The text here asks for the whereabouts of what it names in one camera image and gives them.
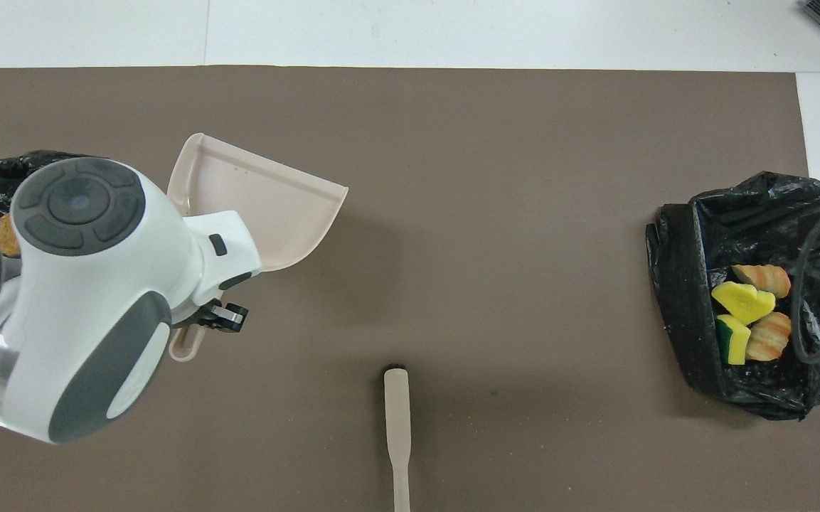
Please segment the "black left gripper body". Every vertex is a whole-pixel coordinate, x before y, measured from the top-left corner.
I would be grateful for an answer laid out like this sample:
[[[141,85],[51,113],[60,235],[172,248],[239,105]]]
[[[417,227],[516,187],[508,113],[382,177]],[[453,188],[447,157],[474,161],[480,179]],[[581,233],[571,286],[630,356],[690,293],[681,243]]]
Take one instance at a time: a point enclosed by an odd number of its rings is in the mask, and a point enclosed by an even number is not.
[[[207,304],[199,306],[191,315],[176,322],[176,328],[182,329],[189,325],[201,325],[208,329],[224,328],[225,319],[218,314],[224,310],[223,302],[220,299],[212,299]]]

